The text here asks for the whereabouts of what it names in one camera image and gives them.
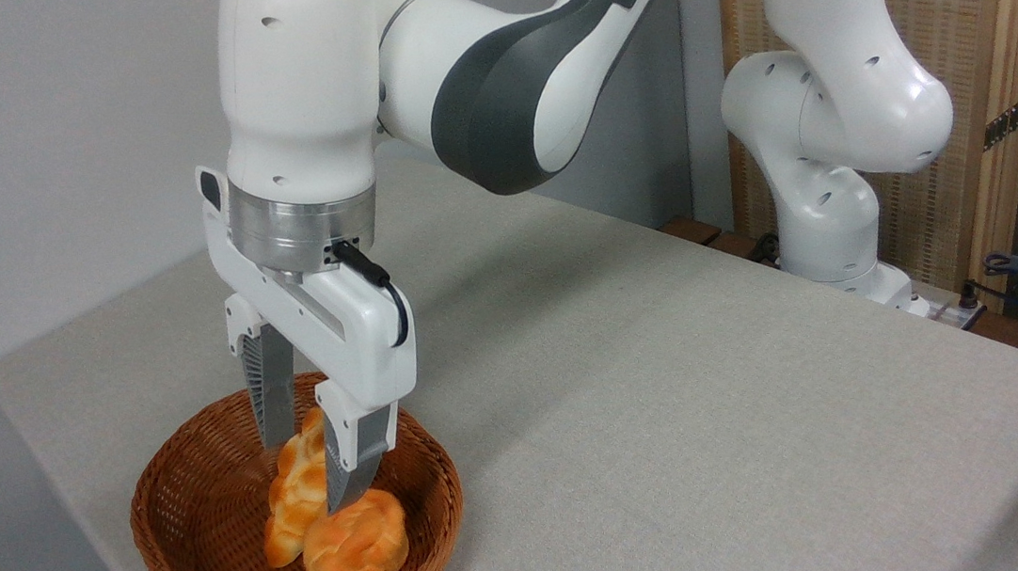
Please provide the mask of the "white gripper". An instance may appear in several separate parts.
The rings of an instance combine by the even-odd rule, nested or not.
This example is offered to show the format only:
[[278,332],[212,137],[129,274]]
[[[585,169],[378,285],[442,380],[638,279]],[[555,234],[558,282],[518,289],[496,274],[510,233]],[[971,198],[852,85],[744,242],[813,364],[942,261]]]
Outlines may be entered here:
[[415,331],[395,344],[394,300],[350,266],[295,282],[242,256],[231,240],[229,180],[199,167],[197,181],[209,256],[234,291],[224,303],[229,350],[240,358],[266,449],[294,435],[293,347],[329,378],[313,390],[324,413],[326,512],[337,514],[363,498],[395,448],[395,401],[416,386]]

